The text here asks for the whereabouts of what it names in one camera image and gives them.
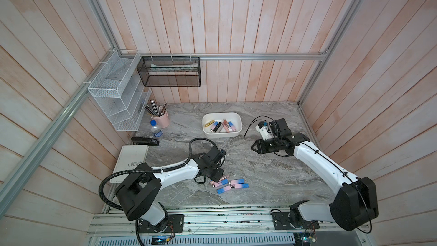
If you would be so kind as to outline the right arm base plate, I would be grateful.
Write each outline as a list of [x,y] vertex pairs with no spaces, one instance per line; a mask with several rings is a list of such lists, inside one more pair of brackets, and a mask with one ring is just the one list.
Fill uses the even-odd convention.
[[318,230],[318,221],[306,221],[297,212],[283,212],[278,209],[270,211],[275,230]]

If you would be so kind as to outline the pink clear lip gloss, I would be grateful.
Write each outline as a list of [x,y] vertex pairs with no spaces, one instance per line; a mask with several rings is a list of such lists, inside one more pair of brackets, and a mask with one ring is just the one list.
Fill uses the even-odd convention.
[[227,133],[232,131],[231,127],[229,126],[229,123],[226,120],[223,120],[222,124],[223,124],[223,128]]

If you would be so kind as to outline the pens in cup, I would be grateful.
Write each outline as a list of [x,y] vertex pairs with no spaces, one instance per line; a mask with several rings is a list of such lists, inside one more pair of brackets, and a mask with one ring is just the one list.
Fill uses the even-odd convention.
[[167,103],[158,105],[155,100],[151,99],[148,104],[144,105],[144,108],[150,116],[160,117],[167,112]]

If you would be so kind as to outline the pink round cup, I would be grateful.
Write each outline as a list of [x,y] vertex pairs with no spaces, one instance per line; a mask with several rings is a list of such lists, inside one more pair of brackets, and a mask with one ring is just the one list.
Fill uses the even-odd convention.
[[162,129],[167,128],[170,125],[168,112],[165,112],[162,116],[151,116],[151,119],[156,121],[157,125]]

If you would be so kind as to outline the pink blue lipstick bottom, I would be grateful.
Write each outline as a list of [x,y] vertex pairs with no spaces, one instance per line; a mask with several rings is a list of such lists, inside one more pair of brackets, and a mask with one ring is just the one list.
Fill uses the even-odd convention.
[[227,186],[225,186],[223,188],[218,189],[217,193],[218,194],[223,194],[225,192],[231,191],[232,189],[233,189],[233,185],[229,184],[229,185],[227,185]]

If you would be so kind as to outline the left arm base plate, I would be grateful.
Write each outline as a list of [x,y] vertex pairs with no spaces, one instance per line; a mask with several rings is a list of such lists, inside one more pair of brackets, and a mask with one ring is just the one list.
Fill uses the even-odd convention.
[[171,214],[166,216],[160,223],[157,225],[152,225],[146,220],[139,220],[136,223],[135,230],[140,233],[180,233],[183,232],[184,226],[184,215],[183,214]]

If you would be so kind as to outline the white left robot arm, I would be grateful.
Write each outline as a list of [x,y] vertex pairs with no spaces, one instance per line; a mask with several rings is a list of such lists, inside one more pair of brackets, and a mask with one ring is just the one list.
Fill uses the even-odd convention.
[[188,162],[167,167],[150,167],[144,163],[135,168],[116,188],[116,198],[129,221],[145,220],[158,226],[168,219],[168,212],[156,201],[158,193],[173,184],[199,177],[218,182],[226,151],[211,147],[207,153],[194,155]]

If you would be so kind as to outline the black mesh wall basket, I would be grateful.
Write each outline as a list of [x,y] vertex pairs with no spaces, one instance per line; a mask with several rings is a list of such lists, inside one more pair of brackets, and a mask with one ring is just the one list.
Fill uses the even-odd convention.
[[201,86],[201,65],[197,57],[143,56],[137,72],[146,87]]

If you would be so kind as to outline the white plastic storage box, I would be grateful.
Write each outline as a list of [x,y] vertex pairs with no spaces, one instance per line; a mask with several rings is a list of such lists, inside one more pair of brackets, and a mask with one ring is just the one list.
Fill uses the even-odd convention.
[[[232,124],[236,127],[237,131],[236,132],[231,131],[227,133],[223,128],[223,124],[222,124],[221,130],[218,133],[213,133],[211,132],[211,127],[213,126],[213,124],[209,127],[204,127],[204,125],[211,120],[215,120],[221,123],[223,122],[223,120],[226,120],[227,122],[232,122]],[[203,132],[209,138],[236,137],[241,133],[243,129],[241,117],[236,112],[220,112],[220,113],[206,114],[203,116],[202,124],[203,124]]]

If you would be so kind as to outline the black stapler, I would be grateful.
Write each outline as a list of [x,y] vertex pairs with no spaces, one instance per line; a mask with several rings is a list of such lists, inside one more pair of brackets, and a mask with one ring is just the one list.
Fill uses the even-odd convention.
[[147,145],[147,146],[159,146],[159,140],[155,138],[145,137],[132,137],[131,142],[133,145]]

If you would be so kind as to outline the pink blue lipstick top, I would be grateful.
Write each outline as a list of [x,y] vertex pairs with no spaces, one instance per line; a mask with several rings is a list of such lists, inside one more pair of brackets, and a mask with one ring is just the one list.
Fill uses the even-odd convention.
[[220,122],[215,121],[215,123],[211,127],[211,132],[216,133],[219,126],[220,126]]

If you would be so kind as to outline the small clear water bottle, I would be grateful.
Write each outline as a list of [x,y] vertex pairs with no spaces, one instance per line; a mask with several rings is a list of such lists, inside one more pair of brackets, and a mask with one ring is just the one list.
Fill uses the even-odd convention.
[[156,138],[161,137],[163,132],[161,127],[157,124],[157,122],[155,120],[151,120],[150,125],[151,125],[151,131],[153,133],[153,136]]

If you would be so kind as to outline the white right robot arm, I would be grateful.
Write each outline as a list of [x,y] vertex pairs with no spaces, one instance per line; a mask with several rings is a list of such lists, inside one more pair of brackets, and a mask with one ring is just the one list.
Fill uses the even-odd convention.
[[290,207],[289,224],[294,229],[318,222],[336,223],[353,231],[379,216],[376,184],[368,177],[360,178],[325,155],[303,133],[292,133],[285,119],[267,121],[260,116],[252,122],[261,135],[252,146],[258,154],[284,151],[284,157],[295,157],[315,172],[335,195],[331,203],[302,200]]

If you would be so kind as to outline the pink blue lipstick tube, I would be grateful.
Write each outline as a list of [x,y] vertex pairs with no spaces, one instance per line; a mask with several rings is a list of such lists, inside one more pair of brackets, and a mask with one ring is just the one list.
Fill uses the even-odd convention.
[[229,122],[228,124],[229,124],[229,127],[231,128],[231,130],[232,130],[233,132],[236,132],[236,131],[237,131],[236,127],[232,124],[232,122]]

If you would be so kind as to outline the pink clear gloss on table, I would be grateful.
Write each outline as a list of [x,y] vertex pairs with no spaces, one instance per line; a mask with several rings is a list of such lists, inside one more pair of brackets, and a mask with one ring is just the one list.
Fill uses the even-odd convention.
[[224,175],[224,176],[222,176],[220,179],[219,179],[219,182],[220,181],[223,181],[223,180],[225,180],[225,179],[228,179],[229,178],[229,175]]

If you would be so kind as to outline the white book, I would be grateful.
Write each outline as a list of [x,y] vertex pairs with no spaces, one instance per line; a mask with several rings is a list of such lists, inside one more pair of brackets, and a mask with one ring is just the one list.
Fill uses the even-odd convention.
[[113,173],[135,169],[139,164],[145,162],[148,150],[147,145],[124,145]]

